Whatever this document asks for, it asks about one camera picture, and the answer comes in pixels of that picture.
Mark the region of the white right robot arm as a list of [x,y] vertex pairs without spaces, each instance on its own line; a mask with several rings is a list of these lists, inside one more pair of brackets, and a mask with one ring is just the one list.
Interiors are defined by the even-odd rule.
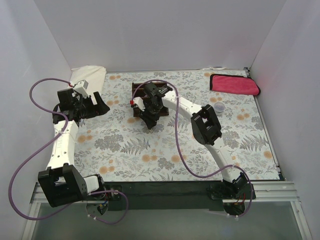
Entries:
[[139,108],[139,117],[152,129],[159,120],[163,108],[172,109],[175,115],[190,120],[195,140],[207,148],[222,174],[225,194],[237,199],[245,192],[248,177],[233,162],[222,139],[222,127],[214,108],[207,104],[201,106],[180,96],[177,88],[166,82],[164,86],[148,80],[141,84],[144,98],[132,96],[130,104]]

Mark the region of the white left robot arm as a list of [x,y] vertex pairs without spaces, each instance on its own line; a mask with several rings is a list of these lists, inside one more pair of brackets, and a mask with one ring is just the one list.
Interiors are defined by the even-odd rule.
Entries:
[[75,143],[80,121],[106,114],[110,108],[99,92],[84,97],[72,88],[57,93],[59,103],[53,108],[52,120],[56,140],[45,170],[38,182],[51,207],[83,201],[90,194],[95,200],[106,196],[99,174],[83,177],[75,167]]

